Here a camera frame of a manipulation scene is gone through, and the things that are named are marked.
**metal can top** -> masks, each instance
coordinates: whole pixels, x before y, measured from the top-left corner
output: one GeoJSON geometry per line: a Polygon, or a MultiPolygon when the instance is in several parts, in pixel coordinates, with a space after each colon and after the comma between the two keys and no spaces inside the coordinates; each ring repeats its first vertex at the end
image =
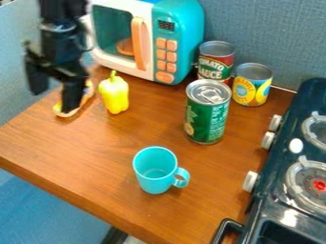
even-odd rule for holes
{"type": "Polygon", "coordinates": [[[200,54],[227,57],[234,54],[234,47],[223,41],[204,42],[199,46],[200,54]]]}
{"type": "Polygon", "coordinates": [[[268,80],[273,77],[273,73],[268,67],[257,63],[239,65],[235,69],[235,75],[249,80],[268,80]]]}
{"type": "Polygon", "coordinates": [[[214,80],[195,80],[187,86],[186,94],[199,104],[213,106],[229,101],[232,93],[223,83],[214,80]]]}

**stove burner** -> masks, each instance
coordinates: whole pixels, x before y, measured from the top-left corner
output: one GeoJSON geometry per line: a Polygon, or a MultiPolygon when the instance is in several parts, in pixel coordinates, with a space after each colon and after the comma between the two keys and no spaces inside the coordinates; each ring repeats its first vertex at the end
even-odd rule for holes
{"type": "Polygon", "coordinates": [[[326,150],[326,116],[312,112],[312,116],[303,121],[301,129],[307,141],[326,150]]]}
{"type": "Polygon", "coordinates": [[[286,172],[288,193],[298,204],[326,214],[326,165],[300,156],[286,172]]]}
{"type": "Polygon", "coordinates": [[[324,181],[321,181],[321,180],[315,181],[314,187],[318,191],[326,191],[326,184],[324,181]]]}

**microwave keypad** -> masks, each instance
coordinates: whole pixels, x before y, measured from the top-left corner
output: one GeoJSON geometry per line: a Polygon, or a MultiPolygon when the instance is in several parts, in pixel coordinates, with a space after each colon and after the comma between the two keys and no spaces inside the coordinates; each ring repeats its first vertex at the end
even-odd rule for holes
{"type": "Polygon", "coordinates": [[[165,49],[167,45],[167,40],[165,38],[156,38],[156,46],[159,49],[165,49]]]}
{"type": "Polygon", "coordinates": [[[157,61],[157,68],[158,68],[159,70],[164,71],[164,70],[166,69],[166,67],[167,67],[167,62],[164,62],[164,61],[162,61],[162,60],[158,60],[158,61],[157,61]]]}
{"type": "Polygon", "coordinates": [[[168,51],[167,59],[168,59],[169,62],[174,63],[176,61],[176,53],[168,51]]]}
{"type": "Polygon", "coordinates": [[[168,72],[159,71],[155,75],[156,79],[165,82],[165,83],[172,83],[174,81],[174,76],[168,72]]]}
{"type": "Polygon", "coordinates": [[[167,42],[168,51],[176,51],[177,50],[177,42],[174,40],[169,40],[167,42]]]}
{"type": "Polygon", "coordinates": [[[158,59],[166,59],[167,53],[164,50],[156,50],[156,57],[158,59]]]}
{"type": "Polygon", "coordinates": [[[176,64],[168,63],[167,71],[168,72],[176,72],[176,64]]]}
{"type": "Polygon", "coordinates": [[[177,41],[167,40],[165,38],[156,38],[156,66],[160,70],[155,74],[158,81],[172,83],[174,81],[173,73],[176,72],[177,66],[177,41]]]}

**teal microwave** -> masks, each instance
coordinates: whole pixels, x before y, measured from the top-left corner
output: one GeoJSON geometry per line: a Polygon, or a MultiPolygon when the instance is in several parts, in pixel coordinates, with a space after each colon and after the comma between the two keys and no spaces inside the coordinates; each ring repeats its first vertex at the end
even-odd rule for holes
{"type": "Polygon", "coordinates": [[[93,59],[108,68],[175,85],[189,73],[204,35],[196,0],[92,0],[93,59]]]}

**black stove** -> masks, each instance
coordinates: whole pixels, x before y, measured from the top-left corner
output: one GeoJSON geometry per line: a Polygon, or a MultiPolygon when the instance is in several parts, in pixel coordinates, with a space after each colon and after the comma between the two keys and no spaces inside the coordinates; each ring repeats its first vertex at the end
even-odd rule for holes
{"type": "Polygon", "coordinates": [[[304,82],[269,130],[264,169],[249,172],[243,184],[252,193],[246,223],[224,219],[214,244],[229,230],[241,244],[326,243],[326,79],[304,82]]]}

